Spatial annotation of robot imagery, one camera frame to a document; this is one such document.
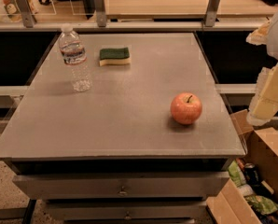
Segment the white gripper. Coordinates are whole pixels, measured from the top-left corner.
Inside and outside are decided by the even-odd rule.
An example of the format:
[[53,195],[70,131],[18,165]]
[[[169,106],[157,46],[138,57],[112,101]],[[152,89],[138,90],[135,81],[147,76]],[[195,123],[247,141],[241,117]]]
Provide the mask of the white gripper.
[[[246,42],[252,45],[265,45],[267,53],[278,60],[278,11],[271,21],[266,21],[250,33]],[[278,112],[278,63],[273,68],[263,67],[257,77],[256,93],[248,108],[247,122],[262,126]]]

